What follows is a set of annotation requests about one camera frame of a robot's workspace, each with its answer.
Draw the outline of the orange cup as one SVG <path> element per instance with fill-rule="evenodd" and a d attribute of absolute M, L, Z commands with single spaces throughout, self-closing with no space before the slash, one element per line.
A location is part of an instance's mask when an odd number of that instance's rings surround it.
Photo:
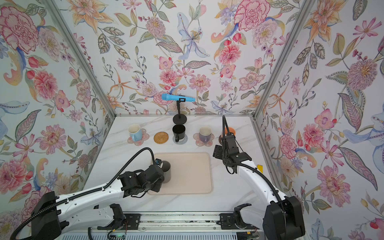
<path fill-rule="evenodd" d="M 222 133 L 221 136 L 227 135 L 228 132 L 230 132 L 231 135 L 234 135 L 234 136 L 236 135 L 236 130 L 235 130 L 235 129 L 233 129 L 233 128 L 231 128 L 231 127 L 228 127 L 228 128 L 225 127 L 224 134 Z"/>

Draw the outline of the white cup with purple outside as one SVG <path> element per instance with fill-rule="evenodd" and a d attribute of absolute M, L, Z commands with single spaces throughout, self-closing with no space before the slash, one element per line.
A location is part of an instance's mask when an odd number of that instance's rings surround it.
<path fill-rule="evenodd" d="M 199 129 L 199 139 L 204 144 L 211 140 L 212 129 L 208 126 L 203 126 Z"/>

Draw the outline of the grey cup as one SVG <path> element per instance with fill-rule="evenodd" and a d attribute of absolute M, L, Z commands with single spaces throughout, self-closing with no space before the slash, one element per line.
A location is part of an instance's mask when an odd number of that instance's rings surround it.
<path fill-rule="evenodd" d="M 166 184 L 171 180 L 171 164 L 168 161 L 163 161 L 161 168 L 164 173 L 163 184 Z"/>

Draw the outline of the black cup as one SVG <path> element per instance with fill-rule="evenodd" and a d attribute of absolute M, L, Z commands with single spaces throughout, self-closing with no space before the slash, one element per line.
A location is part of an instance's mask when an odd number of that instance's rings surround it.
<path fill-rule="evenodd" d="M 179 143 L 185 138 L 186 128 L 184 125 L 174 125 L 173 126 L 173 134 L 175 138 L 175 142 Z"/>

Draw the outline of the blue woven round coaster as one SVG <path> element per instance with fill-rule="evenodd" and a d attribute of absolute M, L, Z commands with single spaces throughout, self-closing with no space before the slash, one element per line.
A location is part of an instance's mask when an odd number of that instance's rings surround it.
<path fill-rule="evenodd" d="M 188 136 L 185 135 L 185 137 L 181 140 L 179 140 L 178 142 L 176 141 L 176 138 L 175 136 L 173 136 L 173 142 L 176 144 L 176 145 L 183 145 L 183 144 L 186 144 L 188 141 Z"/>

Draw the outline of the woven rattan round coaster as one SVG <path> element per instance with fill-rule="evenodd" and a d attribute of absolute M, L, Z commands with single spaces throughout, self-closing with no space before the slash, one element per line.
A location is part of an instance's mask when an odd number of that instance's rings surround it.
<path fill-rule="evenodd" d="M 154 141 L 156 144 L 164 144 L 169 140 L 169 135 L 166 132 L 158 132 L 154 135 Z"/>

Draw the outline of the light blue cup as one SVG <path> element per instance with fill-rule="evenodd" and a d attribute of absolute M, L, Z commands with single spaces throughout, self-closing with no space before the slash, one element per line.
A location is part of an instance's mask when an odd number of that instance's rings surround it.
<path fill-rule="evenodd" d="M 132 124 L 128 127 L 129 135 L 133 142 L 138 142 L 143 138 L 141 126 L 139 124 Z"/>

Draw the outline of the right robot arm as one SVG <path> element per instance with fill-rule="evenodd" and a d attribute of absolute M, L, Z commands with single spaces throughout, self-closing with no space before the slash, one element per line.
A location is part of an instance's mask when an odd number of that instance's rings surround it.
<path fill-rule="evenodd" d="M 236 227 L 253 226 L 264 232 L 268 240 L 296 240 L 306 234 L 300 201 L 280 192 L 257 169 L 252 158 L 238 146 L 226 118 L 222 118 L 222 143 L 216 145 L 213 157 L 223 162 L 228 173 L 238 174 L 259 196 L 260 204 L 245 203 L 235 207 Z"/>

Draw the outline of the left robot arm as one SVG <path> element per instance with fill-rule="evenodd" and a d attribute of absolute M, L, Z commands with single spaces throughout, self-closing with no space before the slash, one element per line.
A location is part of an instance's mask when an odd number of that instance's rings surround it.
<path fill-rule="evenodd" d="M 148 191 L 159 192 L 165 180 L 162 164 L 150 165 L 145 171 L 125 172 L 109 187 L 92 189 L 73 195 L 54 194 L 42 197 L 35 208 L 41 211 L 50 203 L 67 198 L 63 204 L 32 220 L 33 240 L 54 240 L 61 234 L 96 227 L 116 230 L 126 221 L 117 201 L 126 197 L 142 197 Z"/>

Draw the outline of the pink flower silicone coaster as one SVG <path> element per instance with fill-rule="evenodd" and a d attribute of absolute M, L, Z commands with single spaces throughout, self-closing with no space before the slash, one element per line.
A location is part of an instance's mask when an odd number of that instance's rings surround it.
<path fill-rule="evenodd" d="M 200 134 L 199 134 L 199 133 L 195 133 L 195 134 L 193 135 L 193 138 L 194 138 L 194 140 L 196 141 L 196 145 L 197 145 L 198 147 L 203 147 L 203 146 L 205 146 L 205 147 L 211 147 L 211 146 L 213 145 L 213 140 L 215 139 L 215 135 L 211 134 L 211 135 L 210 135 L 210 139 L 208 140 L 207 143 L 204 143 L 204 142 L 202 142 L 202 141 L 200 140 Z"/>
<path fill-rule="evenodd" d="M 127 139 L 127 143 L 134 144 L 136 146 L 141 146 L 149 138 L 150 138 L 150 135 L 147 133 L 147 130 L 140 129 L 137 133 L 130 134 L 130 137 Z"/>

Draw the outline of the pink flower silicone coaster left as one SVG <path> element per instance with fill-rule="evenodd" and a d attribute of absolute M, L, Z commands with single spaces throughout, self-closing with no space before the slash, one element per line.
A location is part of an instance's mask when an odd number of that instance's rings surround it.
<path fill-rule="evenodd" d="M 137 133 L 130 134 L 130 137 L 127 139 L 127 143 L 134 144 L 136 146 L 141 146 L 149 138 L 150 138 L 150 135 L 147 133 L 147 130 L 140 129 Z"/>

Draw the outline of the beige silicone tray mat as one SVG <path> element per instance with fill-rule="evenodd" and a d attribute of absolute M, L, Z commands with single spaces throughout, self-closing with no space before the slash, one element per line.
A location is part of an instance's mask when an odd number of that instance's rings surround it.
<path fill-rule="evenodd" d="M 196 195 L 212 192 L 211 161 L 208 153 L 158 153 L 155 157 L 169 162 L 171 168 L 166 173 L 168 182 L 162 184 L 158 193 L 150 191 L 150 195 Z"/>

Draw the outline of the black microphone stand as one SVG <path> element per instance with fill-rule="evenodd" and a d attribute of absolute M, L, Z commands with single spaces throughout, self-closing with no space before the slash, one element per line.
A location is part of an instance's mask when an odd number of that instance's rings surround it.
<path fill-rule="evenodd" d="M 175 125 L 184 125 L 187 122 L 187 117 L 181 113 L 181 103 L 185 102 L 185 98 L 179 98 L 176 101 L 178 113 L 173 117 L 173 122 Z"/>

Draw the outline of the blue microphone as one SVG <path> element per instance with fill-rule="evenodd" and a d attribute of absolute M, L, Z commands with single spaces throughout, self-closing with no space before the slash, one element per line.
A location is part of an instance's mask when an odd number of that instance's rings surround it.
<path fill-rule="evenodd" d="M 180 102 L 195 102 L 196 101 L 195 98 L 170 95 L 170 94 L 162 94 L 162 100 L 164 100 L 164 101 L 180 101 Z"/>

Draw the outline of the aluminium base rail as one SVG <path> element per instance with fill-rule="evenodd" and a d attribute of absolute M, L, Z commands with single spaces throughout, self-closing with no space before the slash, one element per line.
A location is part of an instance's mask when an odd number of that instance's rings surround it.
<path fill-rule="evenodd" d="M 86 230 L 140 231 L 140 232 L 208 232 L 257 230 L 264 234 L 291 235 L 293 238 L 305 234 L 302 216 L 294 217 L 285 210 L 274 218 L 265 211 L 246 207 L 233 212 L 127 212 L 115 214 L 111 209 L 86 210 L 77 214 L 58 216 L 65 223 L 63 233 Z"/>

